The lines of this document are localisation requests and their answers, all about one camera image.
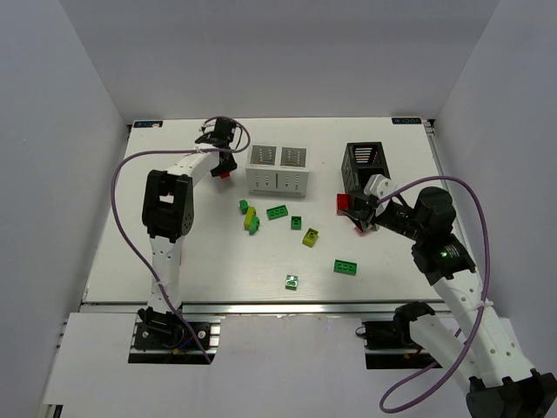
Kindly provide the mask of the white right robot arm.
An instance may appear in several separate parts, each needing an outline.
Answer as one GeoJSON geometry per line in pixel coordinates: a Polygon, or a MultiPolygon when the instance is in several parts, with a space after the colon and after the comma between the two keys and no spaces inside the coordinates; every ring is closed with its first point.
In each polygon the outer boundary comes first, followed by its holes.
{"type": "Polygon", "coordinates": [[[391,186],[352,190],[343,213],[355,225],[383,226],[413,241],[414,264],[450,309],[460,336],[424,302],[400,307],[403,335],[422,346],[465,392],[472,417],[544,417],[556,399],[553,374],[538,372],[507,333],[484,292],[466,248],[453,234],[456,212],[438,187],[419,192],[414,206],[384,200],[391,186]]]}

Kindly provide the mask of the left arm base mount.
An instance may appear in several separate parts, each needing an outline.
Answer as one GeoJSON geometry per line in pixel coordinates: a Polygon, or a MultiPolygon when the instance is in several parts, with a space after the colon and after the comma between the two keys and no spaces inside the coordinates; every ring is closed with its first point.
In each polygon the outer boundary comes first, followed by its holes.
{"type": "Polygon", "coordinates": [[[208,366],[218,347],[219,324],[194,320],[187,327],[174,313],[138,310],[128,354],[130,364],[208,366]]]}

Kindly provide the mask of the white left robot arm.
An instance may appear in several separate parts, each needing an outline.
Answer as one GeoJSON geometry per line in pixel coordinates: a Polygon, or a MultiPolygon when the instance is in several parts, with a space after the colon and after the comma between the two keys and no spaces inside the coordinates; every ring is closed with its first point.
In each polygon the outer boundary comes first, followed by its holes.
{"type": "Polygon", "coordinates": [[[191,338],[177,316],[182,305],[179,289],[181,253],[194,220],[193,189],[206,175],[217,177],[237,168],[231,143],[239,130],[230,118],[215,118],[204,125],[197,145],[209,151],[183,156],[166,170],[152,170],[146,180],[142,222],[151,244],[151,296],[147,308],[138,311],[145,332],[162,347],[174,349],[191,338]]]}

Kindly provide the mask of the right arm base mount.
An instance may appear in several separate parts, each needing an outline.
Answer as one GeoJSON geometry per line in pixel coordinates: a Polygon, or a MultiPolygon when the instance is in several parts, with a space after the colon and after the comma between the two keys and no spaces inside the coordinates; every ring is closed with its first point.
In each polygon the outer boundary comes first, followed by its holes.
{"type": "Polygon", "coordinates": [[[368,370],[423,369],[433,357],[415,343],[405,343],[391,321],[365,321],[355,330],[364,342],[368,370]]]}

